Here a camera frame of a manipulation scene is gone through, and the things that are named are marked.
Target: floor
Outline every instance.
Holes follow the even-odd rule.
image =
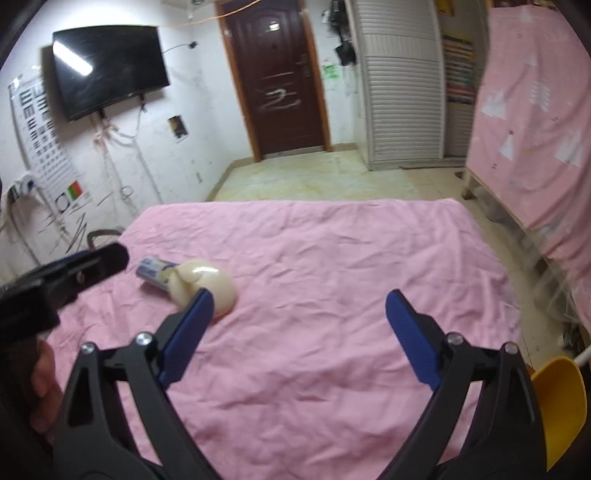
[[[521,308],[521,352],[528,363],[539,368],[550,358],[564,354],[557,346],[562,326],[534,305],[534,281],[522,269],[502,228],[487,220],[477,200],[460,197],[462,182],[454,175],[458,170],[367,171],[357,151],[297,155],[236,168],[216,200],[437,200],[451,197],[462,202],[509,272]]]

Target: human hand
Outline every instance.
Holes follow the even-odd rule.
[[[56,381],[56,359],[53,348],[44,340],[39,340],[39,359],[33,368],[31,384],[33,391],[41,400],[31,413],[31,427],[37,433],[48,433],[56,422],[63,393]]]

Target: pink bed sheet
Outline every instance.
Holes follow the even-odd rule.
[[[127,271],[80,296],[49,338],[67,381],[85,340],[155,331],[174,311],[134,271],[148,255],[205,258],[232,273],[234,311],[212,325],[171,401],[230,479],[374,479],[430,398],[384,313],[400,288],[444,331],[497,348],[519,339],[504,267],[454,200],[199,203],[148,209],[124,233]],[[473,414],[471,391],[446,455]],[[126,389],[140,451],[150,444]]]
[[[591,329],[591,59],[559,12],[489,11],[467,165],[566,272]]]

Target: bolt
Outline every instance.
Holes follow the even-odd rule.
[[[461,333],[452,332],[447,334],[447,343],[458,346],[464,343],[464,337]]]
[[[152,343],[153,338],[154,337],[152,337],[151,333],[141,332],[135,337],[135,343],[141,346],[146,346]]]
[[[513,342],[506,343],[505,352],[510,353],[511,355],[516,355],[519,353],[519,347]]]
[[[88,355],[89,353],[94,352],[95,349],[96,349],[96,345],[92,342],[83,343],[82,346],[80,347],[80,351],[85,355]]]

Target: bed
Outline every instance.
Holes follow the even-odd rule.
[[[217,263],[233,275],[238,303],[168,392],[227,479],[353,480],[386,467],[431,394],[385,318],[394,288],[475,345],[520,339],[507,273],[452,199],[157,206],[120,241],[128,269],[64,309],[49,338],[59,383],[84,341],[124,345],[174,311],[136,278],[143,257]],[[445,458],[459,451],[477,396]],[[155,460],[129,392],[122,398],[141,453]]]
[[[557,11],[495,8],[489,31],[468,178],[537,234],[590,329],[591,59]]]

